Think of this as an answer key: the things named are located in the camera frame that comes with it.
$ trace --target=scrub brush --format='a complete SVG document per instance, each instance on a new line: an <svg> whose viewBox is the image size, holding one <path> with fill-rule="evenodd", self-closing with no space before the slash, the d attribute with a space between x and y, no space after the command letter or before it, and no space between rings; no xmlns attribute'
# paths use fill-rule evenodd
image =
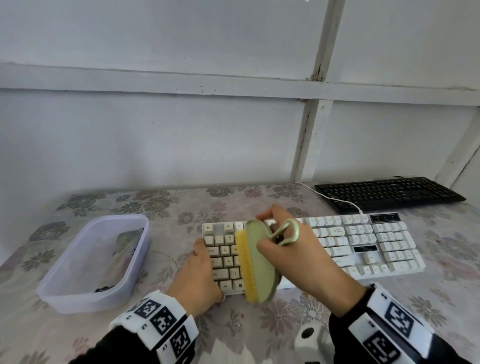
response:
<svg viewBox="0 0 480 364"><path fill-rule="evenodd" d="M280 283L280 273L257 250L257 243L261 239L275 242L289 226L292 227L292 236L279 242L278 245L288 245L297 241L300 230L296 220L288 218L277 231L260 220L250 220L244 224L244 229L235 233L235 241L239 255L240 268L243 275L245 298L250 303L268 301L275 293Z"/></svg>

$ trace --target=hand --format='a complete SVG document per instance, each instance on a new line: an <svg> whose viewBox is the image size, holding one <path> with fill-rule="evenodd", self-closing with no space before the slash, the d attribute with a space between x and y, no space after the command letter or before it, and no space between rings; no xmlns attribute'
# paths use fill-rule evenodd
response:
<svg viewBox="0 0 480 364"><path fill-rule="evenodd" d="M280 205L257 215L273 218L275 231L288 218L294 218ZM299 222L300 235L295 243L279 246L268 239L260 240L258 251L289 281L322 302L335 316L346 314L365 294L365 288L345 273L320 245L310 226ZM292 234L288 228L284 237Z"/></svg>
<svg viewBox="0 0 480 364"><path fill-rule="evenodd" d="M175 275L167 295L174 297L187 311L187 315L197 317L225 296L213 280L212 261L203 239L193 244L193 251Z"/></svg>

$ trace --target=table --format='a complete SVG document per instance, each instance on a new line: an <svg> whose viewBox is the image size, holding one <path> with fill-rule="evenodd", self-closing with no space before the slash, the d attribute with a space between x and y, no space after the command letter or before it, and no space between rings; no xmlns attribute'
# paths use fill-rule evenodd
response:
<svg viewBox="0 0 480 364"><path fill-rule="evenodd" d="M67 363L107 332L109 322L146 293L165 291L204 222L253 218L273 203L295 217L334 214L297 184L189 190L100 191L72 195L0 267L0 363ZM61 315L36 288L80 229L107 214L150 219L150 251L131 298L104 312ZM480 211L467 203L400 210L427 264L423 273L378 279L424 317L465 358L480 363ZM299 363L293 340L301 324L328 323L328 310L298 289L248 305L228 297L197 319L201 363Z"/></svg>

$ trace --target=translucent plastic box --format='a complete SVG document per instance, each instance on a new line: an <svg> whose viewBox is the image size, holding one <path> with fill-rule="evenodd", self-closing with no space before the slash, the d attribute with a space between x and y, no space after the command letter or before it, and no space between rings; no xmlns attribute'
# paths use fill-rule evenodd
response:
<svg viewBox="0 0 480 364"><path fill-rule="evenodd" d="M38 295L62 314L108 310L122 305L132 293L148 252L148 225L144 215L93 219L42 279ZM141 228L144 231L121 281L109 290L95 292L115 251L117 236Z"/></svg>

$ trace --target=white keyboard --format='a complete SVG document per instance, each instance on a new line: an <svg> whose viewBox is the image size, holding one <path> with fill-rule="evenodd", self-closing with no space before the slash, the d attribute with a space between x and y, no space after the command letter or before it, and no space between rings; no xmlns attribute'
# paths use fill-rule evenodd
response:
<svg viewBox="0 0 480 364"><path fill-rule="evenodd" d="M425 263L407 225L395 212L298 218L310 225L339 267L355 279L374 279L423 272ZM275 220L265 221L269 226ZM243 293L235 232L244 221L203 224L205 245L212 259L214 280L225 294ZM285 277L278 289L294 285Z"/></svg>

